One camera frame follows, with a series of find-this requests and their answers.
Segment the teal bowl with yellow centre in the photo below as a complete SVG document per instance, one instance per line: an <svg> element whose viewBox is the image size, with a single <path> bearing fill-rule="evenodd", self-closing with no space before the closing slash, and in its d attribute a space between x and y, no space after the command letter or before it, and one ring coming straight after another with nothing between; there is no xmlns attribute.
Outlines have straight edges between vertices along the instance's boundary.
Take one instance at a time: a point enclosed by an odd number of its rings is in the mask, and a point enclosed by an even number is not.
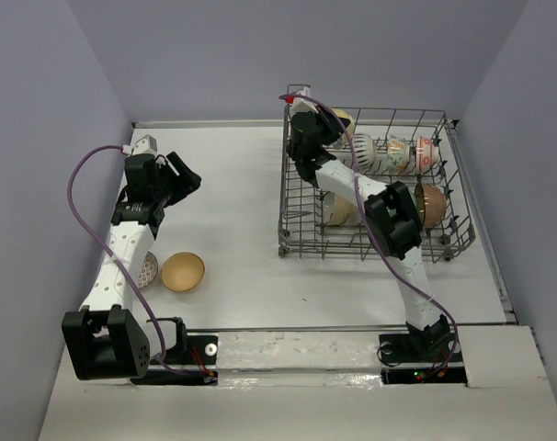
<svg viewBox="0 0 557 441"><path fill-rule="evenodd" d="M356 126L355 119L349 115L345 110L337 107L333 107L332 110L341 120L342 124L345 126L343 130L339 123L336 123L336 127L341 131L339 138L334 142L334 145L343 146L347 144L347 135L353 137L355 134Z"/></svg>

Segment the white bowl with patterned outside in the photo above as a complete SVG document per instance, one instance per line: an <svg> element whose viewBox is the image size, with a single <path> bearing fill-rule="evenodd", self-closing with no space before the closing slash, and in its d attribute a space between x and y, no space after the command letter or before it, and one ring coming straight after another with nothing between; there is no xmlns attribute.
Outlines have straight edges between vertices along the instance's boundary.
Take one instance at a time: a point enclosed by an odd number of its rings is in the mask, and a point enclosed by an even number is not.
<svg viewBox="0 0 557 441"><path fill-rule="evenodd" d="M366 133L356 133L352 141L353 146L350 150L355 154L358 170L361 173L366 173L376 161L374 141L372 137Z"/></svg>

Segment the leaf and flower pattern bowl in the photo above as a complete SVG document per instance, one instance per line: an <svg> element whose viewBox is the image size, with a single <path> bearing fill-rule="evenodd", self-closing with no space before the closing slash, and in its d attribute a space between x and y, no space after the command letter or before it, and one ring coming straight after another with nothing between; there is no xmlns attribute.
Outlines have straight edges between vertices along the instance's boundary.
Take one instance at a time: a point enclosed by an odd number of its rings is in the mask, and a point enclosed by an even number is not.
<svg viewBox="0 0 557 441"><path fill-rule="evenodd" d="M387 137L387 163L389 173L400 174L410 162L410 143L395 135Z"/></svg>

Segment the orange coral pattern bowl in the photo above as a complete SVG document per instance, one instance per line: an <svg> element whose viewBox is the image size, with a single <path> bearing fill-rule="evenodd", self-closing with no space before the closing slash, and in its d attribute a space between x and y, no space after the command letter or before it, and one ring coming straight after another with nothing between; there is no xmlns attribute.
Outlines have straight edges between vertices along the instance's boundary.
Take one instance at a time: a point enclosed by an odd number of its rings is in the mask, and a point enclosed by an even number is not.
<svg viewBox="0 0 557 441"><path fill-rule="evenodd" d="M415 146L416 173L424 175L439 162L439 147L431 139L420 136Z"/></svg>

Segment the brown glazed bowl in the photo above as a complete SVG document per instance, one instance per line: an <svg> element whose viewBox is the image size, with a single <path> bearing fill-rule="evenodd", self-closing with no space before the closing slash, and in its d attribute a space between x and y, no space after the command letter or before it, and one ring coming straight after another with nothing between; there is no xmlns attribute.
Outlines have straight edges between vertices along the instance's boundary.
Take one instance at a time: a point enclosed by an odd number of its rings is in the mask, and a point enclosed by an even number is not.
<svg viewBox="0 0 557 441"><path fill-rule="evenodd" d="M445 195L434 186L418 184L415 187L415 203L425 229L438 226L445 217L447 200Z"/></svg>

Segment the small patterned bowl under arm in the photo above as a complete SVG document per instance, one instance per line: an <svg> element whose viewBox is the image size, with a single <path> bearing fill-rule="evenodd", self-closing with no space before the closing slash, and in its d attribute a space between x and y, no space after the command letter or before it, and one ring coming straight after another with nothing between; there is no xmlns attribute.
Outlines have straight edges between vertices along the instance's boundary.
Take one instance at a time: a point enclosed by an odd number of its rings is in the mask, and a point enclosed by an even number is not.
<svg viewBox="0 0 557 441"><path fill-rule="evenodd" d="M158 260L156 256L148 252L143 259L140 275L138 277L137 286L139 289L144 289L150 285L158 275Z"/></svg>

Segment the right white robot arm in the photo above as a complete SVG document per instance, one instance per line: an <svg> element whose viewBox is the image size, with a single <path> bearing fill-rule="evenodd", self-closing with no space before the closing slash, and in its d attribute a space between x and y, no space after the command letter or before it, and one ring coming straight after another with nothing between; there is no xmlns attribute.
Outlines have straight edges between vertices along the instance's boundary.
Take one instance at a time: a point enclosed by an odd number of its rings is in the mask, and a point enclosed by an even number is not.
<svg viewBox="0 0 557 441"><path fill-rule="evenodd" d="M344 120L336 115L321 109L293 112L287 154L303 181L357 207L371 245L397 280L409 353L428 360L448 347L452 320L429 286L417 206L402 182L371 179L326 150L345 135Z"/></svg>

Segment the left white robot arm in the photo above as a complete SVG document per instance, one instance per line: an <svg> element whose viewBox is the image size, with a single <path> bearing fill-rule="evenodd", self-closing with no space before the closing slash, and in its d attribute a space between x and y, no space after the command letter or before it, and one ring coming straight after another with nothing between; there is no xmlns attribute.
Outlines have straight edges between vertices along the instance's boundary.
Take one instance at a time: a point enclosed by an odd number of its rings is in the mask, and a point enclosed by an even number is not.
<svg viewBox="0 0 557 441"><path fill-rule="evenodd" d="M140 379L151 362L182 360L188 333L180 318L159 319L138 287L142 263L165 217L165 208L199 189L201 178L175 152L124 154L125 185L119 192L108 237L74 214L103 250L97 278L77 311L63 316L62 332L80 380Z"/></svg>

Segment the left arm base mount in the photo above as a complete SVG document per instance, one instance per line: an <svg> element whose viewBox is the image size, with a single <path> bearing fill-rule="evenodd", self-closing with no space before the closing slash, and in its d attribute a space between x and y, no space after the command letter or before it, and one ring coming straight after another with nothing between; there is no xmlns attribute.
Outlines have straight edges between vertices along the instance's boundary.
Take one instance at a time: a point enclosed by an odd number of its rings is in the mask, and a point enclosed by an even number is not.
<svg viewBox="0 0 557 441"><path fill-rule="evenodd" d="M146 374L131 379L136 386L216 386L219 336L216 333L189 331L180 317L160 318L165 337L164 367L151 359Z"/></svg>

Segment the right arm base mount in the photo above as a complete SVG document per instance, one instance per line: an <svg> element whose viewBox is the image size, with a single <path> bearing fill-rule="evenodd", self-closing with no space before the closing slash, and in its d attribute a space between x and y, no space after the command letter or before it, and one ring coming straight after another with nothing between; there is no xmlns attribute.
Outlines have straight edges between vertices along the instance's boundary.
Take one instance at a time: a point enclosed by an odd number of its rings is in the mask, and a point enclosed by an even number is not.
<svg viewBox="0 0 557 441"><path fill-rule="evenodd" d="M468 380L459 345L446 362L453 345L454 333L451 333L433 353L418 353L409 345L409 334L380 334L376 355L381 363L381 382L386 386L466 385Z"/></svg>

